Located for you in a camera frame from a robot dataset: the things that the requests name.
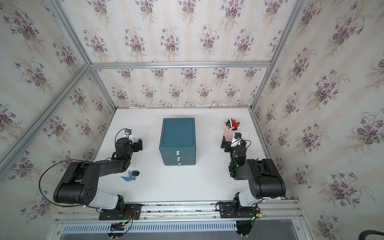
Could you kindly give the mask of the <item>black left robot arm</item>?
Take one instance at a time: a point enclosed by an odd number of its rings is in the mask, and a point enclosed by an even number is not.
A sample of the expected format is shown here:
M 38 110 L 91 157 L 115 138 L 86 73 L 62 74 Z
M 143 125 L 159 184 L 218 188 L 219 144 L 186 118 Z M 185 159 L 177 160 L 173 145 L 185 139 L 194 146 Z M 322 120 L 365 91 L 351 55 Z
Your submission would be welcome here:
M 85 206 L 99 209 L 100 221 L 138 220 L 141 204 L 126 204 L 123 196 L 100 190 L 98 184 L 101 177 L 126 172 L 133 153 L 143 150 L 143 141 L 138 139 L 133 142 L 129 137 L 120 138 L 115 141 L 115 150 L 110 159 L 103 161 L 73 160 L 53 193 L 53 201 L 44 195 L 40 177 L 38 186 L 42 197 L 62 208 Z

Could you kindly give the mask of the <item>teal three-drawer cabinet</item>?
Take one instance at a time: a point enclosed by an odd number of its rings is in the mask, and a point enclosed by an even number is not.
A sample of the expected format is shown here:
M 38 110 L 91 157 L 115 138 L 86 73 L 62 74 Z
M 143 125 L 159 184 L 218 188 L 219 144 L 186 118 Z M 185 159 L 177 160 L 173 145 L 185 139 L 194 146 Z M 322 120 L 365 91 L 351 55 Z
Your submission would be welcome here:
M 159 148 L 196 147 L 195 118 L 164 118 Z

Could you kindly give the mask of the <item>teal drawer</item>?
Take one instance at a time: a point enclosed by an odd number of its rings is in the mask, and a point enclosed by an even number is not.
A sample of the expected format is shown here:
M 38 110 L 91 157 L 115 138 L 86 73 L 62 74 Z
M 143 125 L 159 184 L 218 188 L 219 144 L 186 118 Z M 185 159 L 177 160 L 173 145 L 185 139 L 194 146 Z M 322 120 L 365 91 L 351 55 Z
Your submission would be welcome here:
M 195 155 L 162 155 L 162 159 L 166 165 L 172 165 L 178 162 L 193 165 L 196 162 Z
M 196 164 L 196 161 L 183 161 L 181 160 L 178 162 L 177 160 L 174 161 L 164 161 L 165 166 L 194 166 Z
M 159 148 L 163 156 L 192 156 L 196 154 L 196 147 Z

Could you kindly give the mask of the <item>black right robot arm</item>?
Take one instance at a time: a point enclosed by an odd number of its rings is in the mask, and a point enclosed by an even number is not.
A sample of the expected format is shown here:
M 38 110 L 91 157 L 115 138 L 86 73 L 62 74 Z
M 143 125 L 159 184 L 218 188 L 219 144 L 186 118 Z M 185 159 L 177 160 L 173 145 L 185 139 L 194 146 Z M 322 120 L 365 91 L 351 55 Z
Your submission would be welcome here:
M 249 187 L 236 193 L 231 202 L 217 202 L 216 211 L 222 219 L 254 221 L 261 215 L 258 204 L 264 199 L 276 199 L 286 195 L 286 185 L 277 166 L 271 159 L 247 159 L 247 141 L 236 133 L 230 142 L 223 137 L 221 148 L 230 154 L 229 174 L 236 181 L 247 181 Z

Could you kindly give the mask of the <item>teal bottom drawer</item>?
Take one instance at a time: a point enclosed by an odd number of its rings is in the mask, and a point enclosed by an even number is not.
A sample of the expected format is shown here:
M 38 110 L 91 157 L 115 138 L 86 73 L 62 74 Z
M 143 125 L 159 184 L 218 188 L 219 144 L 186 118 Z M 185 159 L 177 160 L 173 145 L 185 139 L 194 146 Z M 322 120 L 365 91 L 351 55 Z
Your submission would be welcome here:
M 181 160 L 178 162 L 177 160 L 174 161 L 164 161 L 165 166 L 194 166 L 196 164 L 196 161 L 183 161 Z

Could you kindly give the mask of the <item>teal top drawer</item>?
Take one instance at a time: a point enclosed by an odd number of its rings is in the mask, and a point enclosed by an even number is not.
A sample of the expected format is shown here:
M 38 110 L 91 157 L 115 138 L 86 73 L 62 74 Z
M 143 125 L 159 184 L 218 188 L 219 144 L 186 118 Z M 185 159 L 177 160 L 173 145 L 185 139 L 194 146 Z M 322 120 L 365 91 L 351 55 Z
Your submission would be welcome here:
M 196 154 L 196 147 L 159 148 L 163 156 L 192 156 Z

